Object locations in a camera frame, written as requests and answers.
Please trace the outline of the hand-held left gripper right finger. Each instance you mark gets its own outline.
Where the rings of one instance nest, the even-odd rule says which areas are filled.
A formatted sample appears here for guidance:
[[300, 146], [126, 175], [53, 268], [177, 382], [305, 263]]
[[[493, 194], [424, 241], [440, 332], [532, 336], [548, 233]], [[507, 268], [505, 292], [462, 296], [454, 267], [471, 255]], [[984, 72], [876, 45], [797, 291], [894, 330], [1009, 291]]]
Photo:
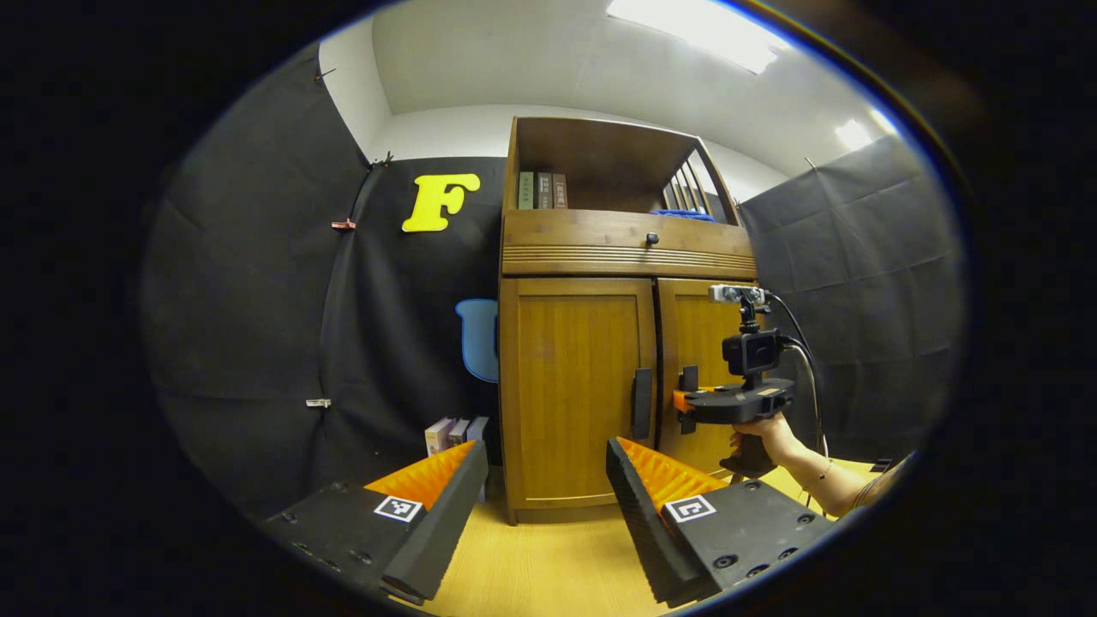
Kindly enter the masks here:
[[606, 474], [656, 602], [740, 592], [799, 561], [836, 523], [758, 480], [728, 483], [627, 438]]

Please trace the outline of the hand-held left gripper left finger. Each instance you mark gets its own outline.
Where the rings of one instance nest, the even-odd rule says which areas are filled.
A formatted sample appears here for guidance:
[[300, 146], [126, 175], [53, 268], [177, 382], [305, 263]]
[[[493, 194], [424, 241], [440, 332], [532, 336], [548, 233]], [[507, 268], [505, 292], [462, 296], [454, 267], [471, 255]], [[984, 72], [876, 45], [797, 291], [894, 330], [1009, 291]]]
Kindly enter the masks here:
[[434, 601], [489, 475], [477, 439], [367, 484], [333, 482], [267, 517], [281, 548], [365, 597]]

